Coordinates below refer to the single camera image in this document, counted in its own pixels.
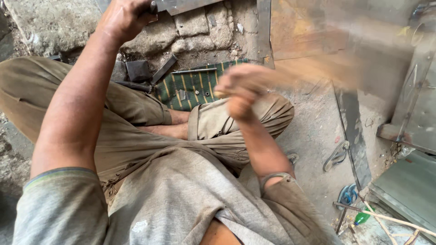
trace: bare foot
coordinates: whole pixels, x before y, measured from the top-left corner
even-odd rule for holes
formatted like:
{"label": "bare foot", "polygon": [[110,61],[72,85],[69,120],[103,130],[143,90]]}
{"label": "bare foot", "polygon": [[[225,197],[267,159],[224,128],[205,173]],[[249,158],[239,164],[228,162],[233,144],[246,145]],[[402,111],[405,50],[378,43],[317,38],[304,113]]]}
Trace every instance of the bare foot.
{"label": "bare foot", "polygon": [[182,140],[188,140],[188,123],[178,125],[156,125],[156,126],[141,126],[139,130],[149,133],[155,133],[163,136],[170,136]]}
{"label": "bare foot", "polygon": [[171,114],[171,125],[187,123],[191,112],[181,112],[169,109]]}

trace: hand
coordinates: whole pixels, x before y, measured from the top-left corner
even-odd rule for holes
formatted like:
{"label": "hand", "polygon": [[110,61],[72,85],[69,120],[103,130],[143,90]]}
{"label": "hand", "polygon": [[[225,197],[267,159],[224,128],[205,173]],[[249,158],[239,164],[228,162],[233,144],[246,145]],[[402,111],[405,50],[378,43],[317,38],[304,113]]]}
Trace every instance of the hand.
{"label": "hand", "polygon": [[242,64],[231,67],[215,86],[216,95],[227,95],[229,115],[237,121],[255,118],[253,103],[263,94],[275,71],[260,65]]}
{"label": "hand", "polygon": [[151,0],[112,0],[104,12],[96,32],[103,32],[121,47],[134,39],[150,22],[157,21],[157,15],[145,13]]}

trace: green striped mat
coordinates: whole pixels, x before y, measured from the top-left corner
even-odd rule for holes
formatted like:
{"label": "green striped mat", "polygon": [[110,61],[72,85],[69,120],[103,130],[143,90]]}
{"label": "green striped mat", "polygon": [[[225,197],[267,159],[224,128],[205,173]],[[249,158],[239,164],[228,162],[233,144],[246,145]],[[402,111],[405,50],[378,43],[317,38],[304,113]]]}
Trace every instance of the green striped mat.
{"label": "green striped mat", "polygon": [[[217,85],[218,78],[224,74],[229,66],[242,63],[248,63],[248,59],[227,61],[190,69],[216,68],[216,71],[169,74],[156,85],[154,96],[171,109],[189,112],[197,105],[219,100],[213,95],[213,89]],[[180,100],[180,90],[185,91],[186,99]]]}

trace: forearm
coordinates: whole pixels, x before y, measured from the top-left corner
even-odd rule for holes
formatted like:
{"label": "forearm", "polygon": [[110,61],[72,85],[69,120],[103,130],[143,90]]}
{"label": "forearm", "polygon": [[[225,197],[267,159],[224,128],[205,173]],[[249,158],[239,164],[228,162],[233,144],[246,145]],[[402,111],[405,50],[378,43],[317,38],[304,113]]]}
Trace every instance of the forearm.
{"label": "forearm", "polygon": [[96,32],[90,37],[47,109],[35,146],[33,176],[44,168],[53,168],[49,165],[55,164],[58,157],[71,161],[62,167],[95,170],[95,144],[118,49],[118,44],[104,33]]}
{"label": "forearm", "polygon": [[249,120],[236,122],[244,137],[253,170],[260,179],[280,172],[295,178],[288,158],[254,114]]}

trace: green plastic bottle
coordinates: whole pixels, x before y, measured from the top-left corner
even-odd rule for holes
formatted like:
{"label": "green plastic bottle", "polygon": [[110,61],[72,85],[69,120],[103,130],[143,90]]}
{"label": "green plastic bottle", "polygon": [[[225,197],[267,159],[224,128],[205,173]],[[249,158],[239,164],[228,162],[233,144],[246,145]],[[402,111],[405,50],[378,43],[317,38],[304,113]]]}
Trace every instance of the green plastic bottle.
{"label": "green plastic bottle", "polygon": [[369,219],[369,217],[371,217],[370,214],[365,214],[362,212],[358,213],[356,215],[356,219],[354,220],[354,225],[360,225],[360,224],[365,223]]}

